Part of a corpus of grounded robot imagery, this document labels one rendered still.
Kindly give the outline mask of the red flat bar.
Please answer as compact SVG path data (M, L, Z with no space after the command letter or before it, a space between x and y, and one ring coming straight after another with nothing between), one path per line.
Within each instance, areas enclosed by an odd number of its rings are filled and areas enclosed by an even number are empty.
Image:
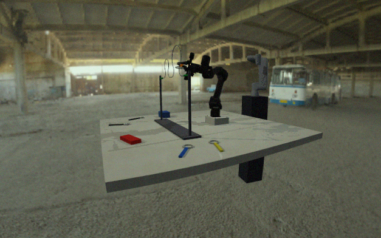
M141 138L137 138L133 135L123 135L123 136L120 136L120 140L130 144L130 145L135 145L137 143L141 143Z

